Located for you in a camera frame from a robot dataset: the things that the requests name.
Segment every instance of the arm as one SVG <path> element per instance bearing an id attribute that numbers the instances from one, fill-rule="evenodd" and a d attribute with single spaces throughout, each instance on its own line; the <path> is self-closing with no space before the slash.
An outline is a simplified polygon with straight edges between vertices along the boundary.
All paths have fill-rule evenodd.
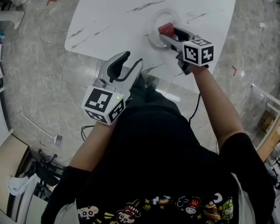
<path id="1" fill-rule="evenodd" d="M 190 70 L 195 77 L 210 124 L 218 140 L 219 149 L 221 149 L 229 137 L 244 132 L 238 112 L 207 68 L 191 65 Z"/>
<path id="2" fill-rule="evenodd" d="M 109 126 L 97 122 L 85 142 L 70 161 L 70 166 L 91 172 L 103 157 L 113 134 L 115 124 L 116 122 Z"/>

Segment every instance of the tile floor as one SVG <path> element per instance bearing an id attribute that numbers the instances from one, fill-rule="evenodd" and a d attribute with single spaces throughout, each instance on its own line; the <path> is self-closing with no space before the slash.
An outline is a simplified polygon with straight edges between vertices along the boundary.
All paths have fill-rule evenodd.
<path id="1" fill-rule="evenodd" d="M 94 124 L 80 108 L 80 102 L 103 63 L 64 49 L 78 1 L 57 0 L 47 5 L 48 0 L 28 0 L 18 8 L 25 11 L 25 16 L 17 31 L 11 23 L 1 23 L 6 33 L 2 54 L 4 97 L 14 135 L 32 150 L 41 148 L 47 154 L 58 154 L 57 161 L 61 165 L 67 165 L 82 144 L 81 126 Z M 263 29 L 249 17 L 256 24 L 266 24 L 264 58 L 253 83 L 274 96 L 279 92 L 280 5 L 277 1 L 280 0 L 236 0 L 214 77 L 239 112 L 261 60 L 259 43 Z M 237 69 L 235 76 L 232 66 Z M 191 116 L 197 94 L 165 81 L 161 81 L 158 91 L 175 101 L 186 118 Z M 257 122 L 265 106 L 266 100 L 252 91 L 240 114 L 254 145 L 258 145 L 259 137 L 264 135 Z M 19 111 L 50 133 L 62 135 L 61 147 L 54 146 L 52 140 L 31 126 Z M 192 120 L 192 129 L 201 145 L 215 150 L 216 138 L 203 102 Z"/>

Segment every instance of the white table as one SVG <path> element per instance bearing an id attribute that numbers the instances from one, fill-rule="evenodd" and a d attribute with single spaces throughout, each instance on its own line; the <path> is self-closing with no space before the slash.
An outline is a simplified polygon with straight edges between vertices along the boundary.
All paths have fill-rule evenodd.
<path id="1" fill-rule="evenodd" d="M 129 50 L 125 66 L 142 58 L 142 72 L 198 92 L 192 74 L 177 65 L 177 53 L 153 47 L 147 36 L 147 20 L 163 8 L 173 8 L 182 28 L 215 43 L 213 72 L 222 51 L 235 0 L 80 0 L 65 41 L 65 48 L 108 60 Z"/>

